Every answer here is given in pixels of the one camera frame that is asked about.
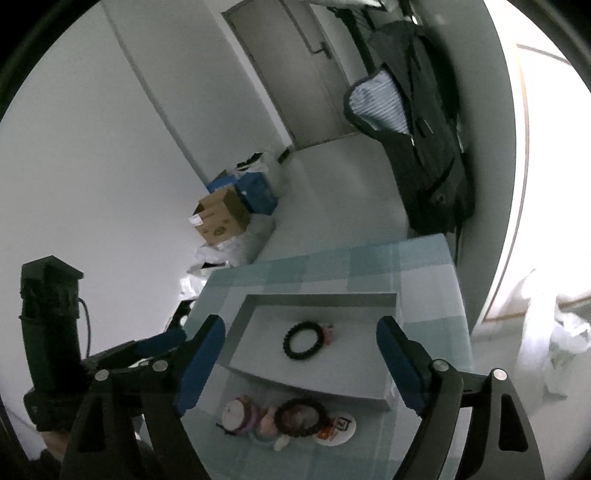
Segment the left hand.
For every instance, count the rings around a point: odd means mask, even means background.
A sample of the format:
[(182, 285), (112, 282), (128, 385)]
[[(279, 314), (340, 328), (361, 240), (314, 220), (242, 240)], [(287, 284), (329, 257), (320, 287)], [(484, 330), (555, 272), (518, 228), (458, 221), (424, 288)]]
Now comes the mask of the left hand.
[(46, 431), (41, 432), (40, 435), (52, 457), (62, 463), (68, 448), (70, 434), (64, 432)]

